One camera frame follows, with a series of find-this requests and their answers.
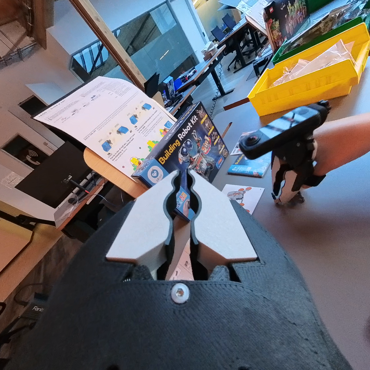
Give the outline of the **wall phone sign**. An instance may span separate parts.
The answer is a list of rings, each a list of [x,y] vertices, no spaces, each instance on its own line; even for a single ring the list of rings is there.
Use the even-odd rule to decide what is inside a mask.
[[[37,168],[49,155],[20,135],[14,136],[2,147],[2,151],[11,155],[32,169]]]

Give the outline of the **grey desk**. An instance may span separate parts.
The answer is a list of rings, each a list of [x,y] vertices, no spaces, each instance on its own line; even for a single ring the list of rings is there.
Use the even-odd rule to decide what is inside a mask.
[[[369,369],[369,153],[304,192],[305,202],[275,206],[271,170],[263,178],[229,175],[223,163],[213,185],[264,188],[253,216],[301,271],[330,335],[353,369]]]

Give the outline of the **green plastic bin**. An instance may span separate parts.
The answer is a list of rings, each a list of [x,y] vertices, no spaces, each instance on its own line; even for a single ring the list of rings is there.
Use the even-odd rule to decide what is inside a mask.
[[[282,53],[281,49],[278,49],[277,52],[275,53],[274,57],[272,58],[272,62],[273,64],[277,64],[279,62],[282,62],[298,53],[301,53],[313,46],[315,46],[316,44],[319,44],[323,41],[326,41],[327,39],[330,39],[346,30],[349,30],[350,28],[352,27],[355,27],[357,25],[359,25],[360,23],[365,23],[365,25],[367,26],[368,30],[369,30],[369,23],[370,23],[370,15],[367,14],[366,16],[358,16],[346,23],[344,23],[343,25],[340,25],[339,27],[333,29],[333,30],[330,30],[329,32],[325,33],[325,34],[322,34],[322,35],[319,35],[317,37],[315,37],[314,39],[312,39],[311,41],[309,41],[307,44],[305,45],[301,45],[301,46],[298,46],[297,48],[293,49],[293,50],[290,50],[288,51],[287,53]]]

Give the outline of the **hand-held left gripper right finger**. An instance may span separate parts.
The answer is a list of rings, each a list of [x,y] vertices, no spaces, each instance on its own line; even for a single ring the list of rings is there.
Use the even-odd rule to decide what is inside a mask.
[[[216,266],[257,261],[234,204],[194,170],[187,170],[191,220],[190,260],[195,280],[207,280]]]

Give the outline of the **diagonal wooden beam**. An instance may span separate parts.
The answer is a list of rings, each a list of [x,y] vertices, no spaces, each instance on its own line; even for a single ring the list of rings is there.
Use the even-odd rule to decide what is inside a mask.
[[[106,48],[110,56],[112,56],[118,63],[118,66],[121,67],[124,74],[133,82],[133,84],[142,91],[145,91],[144,83],[146,82],[146,79],[91,2],[88,0],[71,0],[70,3],[101,42],[101,47],[89,74],[92,74],[95,71],[97,60],[99,59],[103,48]]]

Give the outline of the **blue booklet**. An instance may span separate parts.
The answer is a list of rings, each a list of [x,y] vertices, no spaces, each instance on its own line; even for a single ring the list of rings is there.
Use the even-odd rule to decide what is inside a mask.
[[[238,142],[230,152],[231,156],[235,156],[227,173],[229,175],[243,175],[249,177],[262,178],[269,169],[272,160],[272,153],[266,153],[255,160],[249,160],[242,153],[239,144],[240,140],[250,135],[252,132],[243,132],[238,139]]]

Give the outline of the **yellow plastic bin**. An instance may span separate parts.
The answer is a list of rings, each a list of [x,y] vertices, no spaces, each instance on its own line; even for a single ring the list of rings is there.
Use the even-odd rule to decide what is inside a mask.
[[[272,84],[283,76],[285,67],[292,67],[300,59],[311,61],[339,41],[353,43],[354,61],[344,60],[333,66],[314,71],[278,86]],[[324,99],[348,95],[357,85],[365,69],[369,54],[369,32],[360,23],[340,34],[312,46],[266,69],[248,94],[248,99],[259,116],[277,113]]]

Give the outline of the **white manual page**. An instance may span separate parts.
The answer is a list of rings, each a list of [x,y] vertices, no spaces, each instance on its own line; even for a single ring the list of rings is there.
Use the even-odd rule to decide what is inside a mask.
[[[165,280],[194,280],[190,260],[191,223],[179,217],[174,219],[175,247]]]

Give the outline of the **white leaflet with robot picture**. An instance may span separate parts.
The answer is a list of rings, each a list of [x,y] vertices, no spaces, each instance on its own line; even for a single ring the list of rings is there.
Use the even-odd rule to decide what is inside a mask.
[[[252,214],[264,190],[265,189],[261,187],[226,184],[222,193],[224,193],[229,200],[236,201],[248,213]]]

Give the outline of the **dark plant print box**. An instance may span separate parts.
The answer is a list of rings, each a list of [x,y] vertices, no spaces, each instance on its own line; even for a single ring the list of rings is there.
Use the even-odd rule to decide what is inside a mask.
[[[295,35],[309,14],[306,0],[275,0],[264,8],[262,15],[274,51]]]

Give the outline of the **white printed instruction sheet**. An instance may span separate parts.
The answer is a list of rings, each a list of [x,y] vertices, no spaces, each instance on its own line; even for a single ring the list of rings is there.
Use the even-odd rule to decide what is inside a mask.
[[[33,119],[68,134],[129,178],[176,122],[131,82],[101,76]]]

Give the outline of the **person's right forearm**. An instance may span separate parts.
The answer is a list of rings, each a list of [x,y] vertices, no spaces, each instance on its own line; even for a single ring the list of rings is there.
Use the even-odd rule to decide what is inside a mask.
[[[313,174],[321,177],[370,150],[370,114],[324,123],[313,132],[317,143]]]

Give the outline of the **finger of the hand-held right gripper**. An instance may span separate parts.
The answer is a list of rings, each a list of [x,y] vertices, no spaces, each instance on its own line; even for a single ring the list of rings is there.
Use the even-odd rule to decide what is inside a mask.
[[[302,179],[295,171],[286,171],[284,173],[284,185],[280,190],[278,203],[281,205],[289,203],[298,194],[302,186]]]
[[[280,201],[282,182],[285,180],[286,162],[277,156],[272,156],[271,178],[272,178],[272,197],[274,202]]]

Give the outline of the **far wooden desk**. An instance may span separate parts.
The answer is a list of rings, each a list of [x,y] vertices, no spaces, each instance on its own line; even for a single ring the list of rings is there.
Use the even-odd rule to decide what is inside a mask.
[[[220,97],[228,95],[234,91],[234,89],[229,91],[224,90],[220,78],[215,71],[216,66],[221,63],[225,48],[226,46],[222,46],[208,61],[201,62],[195,66],[196,73],[178,88],[178,92],[182,94],[182,99],[178,102],[178,104],[169,110],[169,113],[174,115],[174,113],[185,103],[185,101],[188,100],[189,96],[192,94],[192,92],[194,92],[196,87],[199,86],[210,74],[215,81],[215,85],[218,88]]]

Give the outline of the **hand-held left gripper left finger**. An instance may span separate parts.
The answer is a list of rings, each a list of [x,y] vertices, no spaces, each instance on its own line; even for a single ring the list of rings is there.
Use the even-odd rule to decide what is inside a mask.
[[[144,265],[150,272],[169,268],[175,246],[172,215],[180,182],[181,173],[175,170],[135,200],[105,256],[108,261]]]

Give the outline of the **clear plastic bags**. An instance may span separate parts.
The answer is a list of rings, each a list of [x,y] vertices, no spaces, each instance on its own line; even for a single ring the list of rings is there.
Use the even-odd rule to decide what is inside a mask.
[[[355,42],[352,41],[344,44],[343,40],[340,39],[335,45],[331,46],[312,61],[299,59],[298,63],[293,67],[284,67],[283,75],[271,84],[270,87],[281,85],[285,82],[316,72],[345,60],[350,60],[354,65],[357,65],[351,54],[354,43]]]

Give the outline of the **blue robot kit box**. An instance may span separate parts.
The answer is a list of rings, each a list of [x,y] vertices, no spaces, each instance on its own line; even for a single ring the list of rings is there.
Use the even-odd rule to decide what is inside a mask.
[[[212,182],[228,155],[220,132],[204,105],[198,102],[183,112],[131,177],[151,188],[171,172],[179,170],[181,183],[175,212],[190,221],[195,213],[190,208],[187,169]]]

